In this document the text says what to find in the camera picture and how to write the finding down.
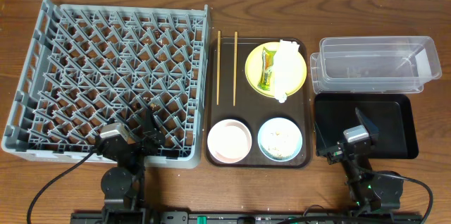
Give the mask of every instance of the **black tray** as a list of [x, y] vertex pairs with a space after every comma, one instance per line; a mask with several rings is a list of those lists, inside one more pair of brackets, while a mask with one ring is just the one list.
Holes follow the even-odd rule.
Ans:
[[[369, 158], [413, 159], [418, 143], [410, 100], [403, 94], [319, 94], [315, 98], [316, 150], [345, 142], [343, 131], [360, 125], [355, 108], [379, 129]], [[318, 138], [321, 131], [323, 141]]]
[[[307, 62], [307, 51], [298, 39], [283, 38], [296, 41], [299, 52]], [[237, 44], [237, 94], [236, 106], [233, 106], [233, 53], [235, 40], [232, 37], [221, 38], [221, 82], [219, 106], [216, 105], [216, 70], [217, 70], [217, 40], [213, 43], [209, 57], [207, 106], [207, 134], [211, 127], [224, 119], [236, 119], [244, 123], [252, 135], [252, 148], [248, 155], [237, 163], [226, 164], [216, 160], [205, 144], [205, 156], [215, 166], [220, 167], [250, 167], [250, 168], [303, 168], [310, 163], [312, 157], [312, 126], [310, 122], [308, 79], [299, 91], [287, 98], [283, 104], [274, 98], [264, 97], [257, 93], [247, 82], [245, 63], [250, 52], [267, 42], [279, 42], [279, 38], [238, 38]], [[291, 161], [272, 161], [260, 151], [257, 134], [260, 127], [270, 118], [287, 118], [293, 121], [302, 133], [302, 148]]]

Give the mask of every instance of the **white napkin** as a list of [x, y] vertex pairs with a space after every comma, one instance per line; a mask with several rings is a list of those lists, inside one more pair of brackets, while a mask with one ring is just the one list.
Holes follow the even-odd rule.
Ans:
[[292, 72], [287, 70], [287, 65], [295, 63], [298, 49], [299, 45], [297, 42], [281, 40], [279, 49], [274, 54], [274, 98], [279, 100], [280, 103], [285, 102], [287, 99], [288, 83], [293, 80]]

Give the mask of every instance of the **dish rack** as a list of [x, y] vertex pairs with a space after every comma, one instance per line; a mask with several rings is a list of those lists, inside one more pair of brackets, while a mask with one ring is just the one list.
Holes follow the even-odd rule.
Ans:
[[43, 0], [2, 149], [31, 161], [78, 162], [111, 119], [140, 140], [151, 108], [166, 142], [146, 165], [194, 168], [209, 27], [207, 5], [198, 11]]

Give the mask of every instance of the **white bowl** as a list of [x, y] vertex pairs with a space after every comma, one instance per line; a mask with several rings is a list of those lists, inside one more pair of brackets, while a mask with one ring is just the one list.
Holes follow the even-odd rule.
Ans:
[[210, 129], [206, 144], [211, 155], [218, 161], [236, 163], [251, 150], [252, 136], [246, 125], [240, 121], [226, 119]]

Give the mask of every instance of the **green snack package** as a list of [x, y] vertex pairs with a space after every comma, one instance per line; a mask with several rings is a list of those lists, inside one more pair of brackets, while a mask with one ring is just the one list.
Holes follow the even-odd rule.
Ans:
[[270, 90], [271, 75], [273, 74], [274, 55], [276, 51], [269, 51], [263, 47], [261, 57], [263, 58], [263, 70], [261, 72], [260, 82], [258, 84], [259, 89]]

